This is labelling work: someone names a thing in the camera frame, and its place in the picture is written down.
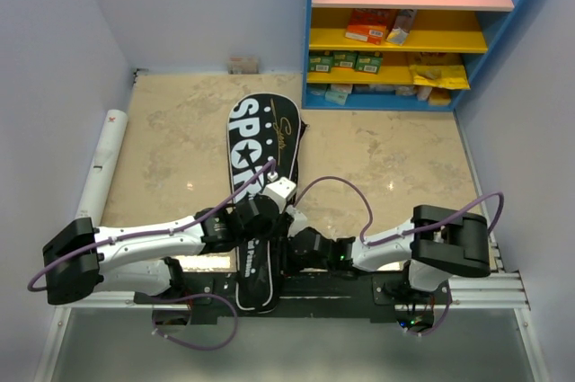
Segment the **black racket cover bag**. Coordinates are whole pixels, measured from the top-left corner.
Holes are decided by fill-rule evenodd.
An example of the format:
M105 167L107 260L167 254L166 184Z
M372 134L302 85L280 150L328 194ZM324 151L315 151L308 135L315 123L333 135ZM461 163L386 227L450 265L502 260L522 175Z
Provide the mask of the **black racket cover bag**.
M298 182L298 151L306 124L297 105L284 95L252 93L230 111L227 122L227 159L231 191L237 191L269 160L276 172ZM288 217L273 223L271 235L254 238L236 248L238 273L235 303L249 313L269 313L279 303L284 277L281 244Z

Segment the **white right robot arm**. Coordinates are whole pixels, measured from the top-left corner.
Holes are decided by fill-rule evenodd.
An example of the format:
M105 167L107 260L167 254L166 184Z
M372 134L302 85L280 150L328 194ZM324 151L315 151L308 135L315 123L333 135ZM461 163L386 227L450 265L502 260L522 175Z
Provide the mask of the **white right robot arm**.
M329 239L309 226L307 217L287 208L289 264L297 270L319 269L354 278L395 262L406 262L402 297L421 303L453 276L478 279L491 275L489 228L485 217L419 205L398 227L364 238Z

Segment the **white shuttlecock tube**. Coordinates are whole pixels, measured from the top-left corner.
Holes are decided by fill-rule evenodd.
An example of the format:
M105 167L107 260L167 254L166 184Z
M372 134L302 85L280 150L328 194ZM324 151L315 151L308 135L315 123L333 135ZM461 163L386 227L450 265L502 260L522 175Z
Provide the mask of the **white shuttlecock tube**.
M108 110L75 214L76 218L90 218L96 227L102 222L127 125L125 112Z

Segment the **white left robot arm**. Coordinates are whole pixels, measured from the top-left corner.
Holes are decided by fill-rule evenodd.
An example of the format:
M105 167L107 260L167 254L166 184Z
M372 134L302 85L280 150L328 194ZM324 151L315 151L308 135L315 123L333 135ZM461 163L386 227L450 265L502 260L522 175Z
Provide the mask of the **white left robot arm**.
M52 306L103 291L133 291L176 303L186 292L177 257L228 253L252 239L267 238L289 202L287 197L254 194L141 227L98 228L90 218L75 219L42 249L43 291Z

